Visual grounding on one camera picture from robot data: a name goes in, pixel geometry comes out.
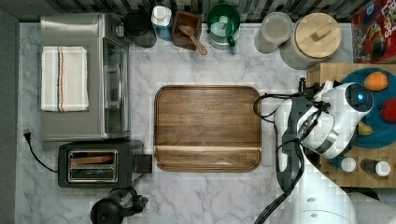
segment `stainless steel appliance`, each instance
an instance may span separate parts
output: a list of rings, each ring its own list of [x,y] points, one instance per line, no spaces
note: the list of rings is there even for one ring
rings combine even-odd
[[[129,134],[128,45],[118,37],[121,27],[120,21],[104,13],[41,18],[43,46],[82,46],[88,52],[88,110],[42,111],[44,141],[104,140]]]

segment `toaster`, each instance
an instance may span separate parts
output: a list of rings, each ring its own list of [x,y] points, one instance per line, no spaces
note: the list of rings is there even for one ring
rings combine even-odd
[[[152,172],[152,156],[138,140],[111,139],[75,142],[59,147],[58,185],[61,188],[127,188]]]

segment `white robot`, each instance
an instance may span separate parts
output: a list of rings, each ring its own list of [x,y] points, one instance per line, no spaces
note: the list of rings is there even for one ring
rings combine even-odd
[[[263,223],[288,197],[290,223],[357,223],[349,197],[307,159],[302,146],[327,159],[340,155],[373,105],[373,95],[361,84],[334,88],[330,81],[313,102],[304,97],[285,100],[274,120],[276,178],[284,193],[268,205],[255,223]]]

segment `white marble countertop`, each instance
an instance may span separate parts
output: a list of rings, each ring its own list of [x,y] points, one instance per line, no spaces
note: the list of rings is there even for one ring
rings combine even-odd
[[[253,43],[259,24],[243,24],[237,43],[238,52],[214,49],[208,43],[205,26],[201,41],[206,56],[157,40],[151,49],[130,46],[130,75],[133,81],[133,138],[142,140],[147,153],[153,149],[154,96],[168,84],[249,85],[261,94],[294,92],[306,71],[291,69],[283,63],[278,50],[259,53]],[[352,63],[350,24],[342,24],[343,41],[327,62]],[[32,144],[39,158],[56,166],[57,147],[40,143],[40,116],[37,107],[39,83],[40,28],[37,23],[21,23],[20,89],[18,120],[18,157],[16,223],[91,223],[89,213],[95,202],[109,189],[61,189],[57,175],[42,168],[32,157],[22,130],[33,130]],[[275,108],[266,102],[264,111]],[[153,174],[145,175],[134,186],[148,197],[142,214],[123,223],[253,223],[262,209],[276,196],[279,188],[273,179],[274,134],[272,125],[262,124],[262,164],[249,173],[165,172],[153,165]],[[271,223],[281,223],[272,217]]]

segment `toaster slot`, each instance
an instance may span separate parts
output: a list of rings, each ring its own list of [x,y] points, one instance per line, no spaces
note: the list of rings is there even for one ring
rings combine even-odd
[[[68,152],[68,181],[117,182],[118,153],[115,149]]]

